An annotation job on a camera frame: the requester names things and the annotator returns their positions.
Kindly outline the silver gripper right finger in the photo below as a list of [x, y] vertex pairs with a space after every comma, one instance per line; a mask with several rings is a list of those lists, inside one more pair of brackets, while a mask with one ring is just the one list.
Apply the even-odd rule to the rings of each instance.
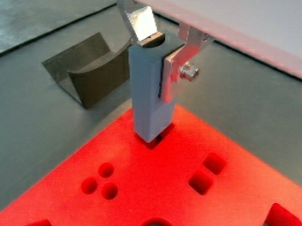
[[180, 90], [180, 80], [193, 82], [199, 69], [189, 63], [191, 58], [215, 40], [215, 37], [185, 23], [179, 24], [177, 37], [185, 44], [164, 58], [160, 99], [169, 103]]

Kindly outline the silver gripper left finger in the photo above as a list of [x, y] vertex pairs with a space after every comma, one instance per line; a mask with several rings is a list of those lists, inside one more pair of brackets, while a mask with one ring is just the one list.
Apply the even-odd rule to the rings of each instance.
[[156, 21], [149, 6], [140, 4], [136, 0], [116, 0], [116, 6], [132, 42], [139, 42], [156, 33]]

